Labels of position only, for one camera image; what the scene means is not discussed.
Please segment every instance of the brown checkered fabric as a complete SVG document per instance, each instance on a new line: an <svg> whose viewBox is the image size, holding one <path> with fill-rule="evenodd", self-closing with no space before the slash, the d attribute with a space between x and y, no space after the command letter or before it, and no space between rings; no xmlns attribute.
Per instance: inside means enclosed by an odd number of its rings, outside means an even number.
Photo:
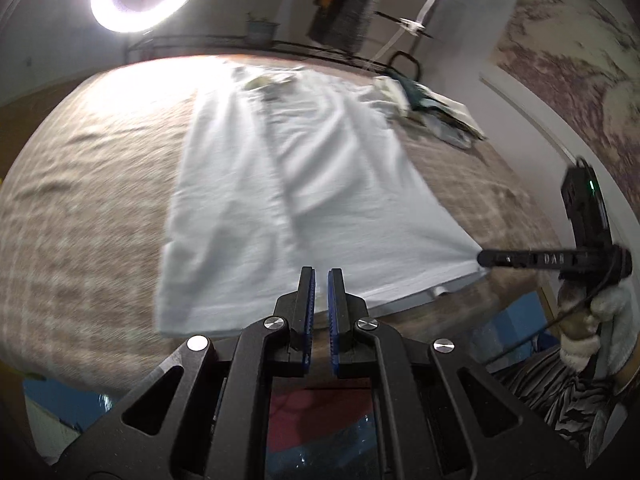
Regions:
<svg viewBox="0 0 640 480"><path fill-rule="evenodd" d="M201 57L163 59L94 76L22 150L0 187L0 359L120 394L178 345L154 333L154 289L202 63ZM488 143L462 152L399 125L396 131L436 197L480 245L557 243ZM408 336L451 334L536 285L532 273L494 271L386 320ZM322 316L318 321L321 326ZM313 381L328 375L323 332L314 335Z"/></svg>

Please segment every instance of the metal bolt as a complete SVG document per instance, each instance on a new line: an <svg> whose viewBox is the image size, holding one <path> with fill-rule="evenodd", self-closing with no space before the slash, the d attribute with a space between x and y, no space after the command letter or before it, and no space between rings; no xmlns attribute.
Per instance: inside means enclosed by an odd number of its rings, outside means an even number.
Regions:
<svg viewBox="0 0 640 480"><path fill-rule="evenodd" d="M453 349L456 346L449 339L436 339L433 343L433 348L436 352L440 352L441 354L448 354L449 352L453 352Z"/></svg>
<svg viewBox="0 0 640 480"><path fill-rule="evenodd" d="M208 344L209 340L203 335L194 335L187 341L187 348L194 352L199 352L200 350L204 350Z"/></svg>
<svg viewBox="0 0 640 480"><path fill-rule="evenodd" d="M378 328L378 320L372 317L363 317L358 320L357 325L363 330L375 330Z"/></svg>
<svg viewBox="0 0 640 480"><path fill-rule="evenodd" d="M271 316L264 320L264 326L269 330L277 330L284 326L284 319L278 316Z"/></svg>

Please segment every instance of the wall trim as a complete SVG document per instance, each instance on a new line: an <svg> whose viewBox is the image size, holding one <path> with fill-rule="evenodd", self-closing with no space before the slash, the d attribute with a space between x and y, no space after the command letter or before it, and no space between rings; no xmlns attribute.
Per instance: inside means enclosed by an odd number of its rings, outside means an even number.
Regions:
<svg viewBox="0 0 640 480"><path fill-rule="evenodd" d="M567 163L581 155L593 166L607 207L611 234L615 241L629 248L636 266L640 265L640 223L613 177L587 143L549 105L500 67L485 63L480 71L480 81L529 121ZM640 316L639 273L633 272L628 281L636 314Z"/></svg>

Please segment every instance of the pile of clothes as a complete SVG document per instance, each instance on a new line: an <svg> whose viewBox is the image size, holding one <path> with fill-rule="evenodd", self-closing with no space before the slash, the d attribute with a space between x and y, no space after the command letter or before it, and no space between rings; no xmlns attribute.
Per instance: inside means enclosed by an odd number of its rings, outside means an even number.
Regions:
<svg viewBox="0 0 640 480"><path fill-rule="evenodd" d="M374 85L396 104L402 118L419 124L447 144L468 150L477 140L486 140L465 105L436 94L392 68L374 78Z"/></svg>

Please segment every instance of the triangular cutout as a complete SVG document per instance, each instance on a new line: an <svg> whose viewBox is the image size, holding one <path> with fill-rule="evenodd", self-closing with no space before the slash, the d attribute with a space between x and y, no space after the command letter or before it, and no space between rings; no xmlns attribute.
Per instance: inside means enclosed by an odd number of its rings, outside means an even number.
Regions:
<svg viewBox="0 0 640 480"><path fill-rule="evenodd" d="M468 369L460 370L458 377L485 437L496 436L517 425L518 417L482 386Z"/></svg>
<svg viewBox="0 0 640 480"><path fill-rule="evenodd" d="M122 421L148 435L158 434L183 373L181 366L172 367L122 414Z"/></svg>

